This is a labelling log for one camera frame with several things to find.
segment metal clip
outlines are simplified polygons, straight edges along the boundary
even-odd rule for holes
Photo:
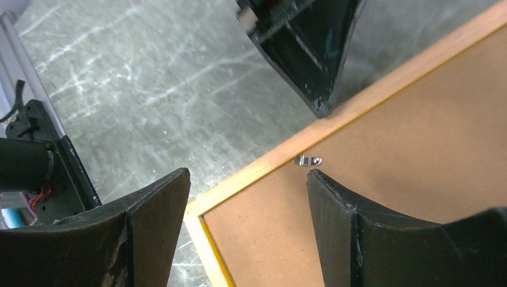
[[[322,163],[322,158],[301,155],[299,157],[294,158],[294,163],[299,166],[320,166],[320,164]]]

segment gray marble floor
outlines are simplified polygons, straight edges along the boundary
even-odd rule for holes
[[[344,70],[356,93],[494,0],[370,0]],[[34,0],[16,24],[103,202],[177,167],[191,199],[314,117],[233,0]],[[185,228],[168,286],[209,286]]]

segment wooden edge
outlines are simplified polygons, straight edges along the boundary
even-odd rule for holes
[[[456,57],[470,46],[500,29],[505,23],[507,23],[507,0],[494,4],[416,57],[362,90],[338,107],[330,117],[315,121],[189,203],[185,211],[185,226],[196,246],[212,286],[234,286],[234,283],[204,221],[203,215],[207,211]]]
[[[194,242],[197,254],[203,263],[204,270],[209,277],[211,286],[234,287],[233,279],[225,266],[224,260],[222,260],[222,256],[220,256],[204,218],[202,216],[187,216],[183,220]]]

